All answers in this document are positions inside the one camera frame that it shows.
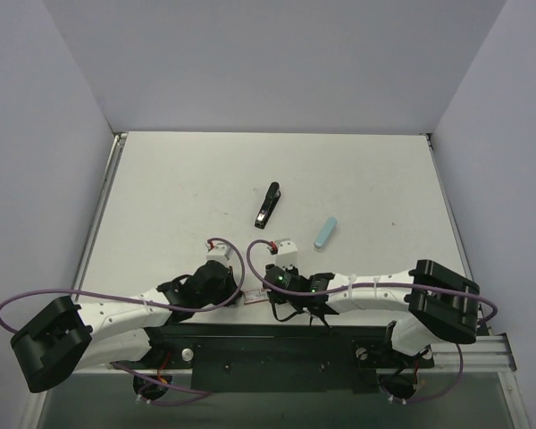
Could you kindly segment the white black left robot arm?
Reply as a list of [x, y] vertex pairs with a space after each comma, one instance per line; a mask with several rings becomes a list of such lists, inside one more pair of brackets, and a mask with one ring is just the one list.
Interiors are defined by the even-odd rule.
[[78, 304], [70, 296], [52, 300], [11, 339], [30, 392], [47, 391], [75, 370], [111, 361], [138, 361], [154, 368], [166, 355], [148, 328], [180, 323], [195, 313], [231, 306], [242, 278], [215, 260], [134, 297]]

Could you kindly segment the black stapler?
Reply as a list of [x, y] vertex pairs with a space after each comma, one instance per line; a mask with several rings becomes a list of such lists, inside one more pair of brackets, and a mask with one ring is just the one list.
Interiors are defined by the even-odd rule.
[[274, 208], [277, 206], [281, 198], [281, 186], [277, 181], [273, 181], [265, 196], [264, 201], [255, 217], [254, 226], [263, 230], [273, 213]]

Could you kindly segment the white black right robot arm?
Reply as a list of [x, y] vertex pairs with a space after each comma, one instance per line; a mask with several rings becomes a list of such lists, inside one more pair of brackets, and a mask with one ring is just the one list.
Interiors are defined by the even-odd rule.
[[325, 320], [328, 315], [375, 311], [393, 315], [381, 343], [383, 359], [400, 366], [434, 342], [476, 342], [479, 286], [434, 261], [375, 276], [317, 273], [304, 277], [268, 265], [262, 283], [270, 300]]

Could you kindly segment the light blue white stapler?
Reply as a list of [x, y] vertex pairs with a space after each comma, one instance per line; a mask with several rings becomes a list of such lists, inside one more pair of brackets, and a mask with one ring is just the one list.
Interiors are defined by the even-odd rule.
[[318, 231], [314, 239], [314, 243], [313, 243], [314, 249], [321, 250], [326, 246], [336, 226], [337, 226], [337, 219], [333, 216], [329, 217], [324, 222], [324, 224], [322, 225], [321, 229]]

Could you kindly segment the red white staple box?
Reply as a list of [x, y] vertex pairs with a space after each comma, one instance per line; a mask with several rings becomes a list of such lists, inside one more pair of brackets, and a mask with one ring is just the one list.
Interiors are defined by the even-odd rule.
[[243, 292], [245, 305], [258, 304], [269, 300], [268, 292], [265, 289], [245, 290]]

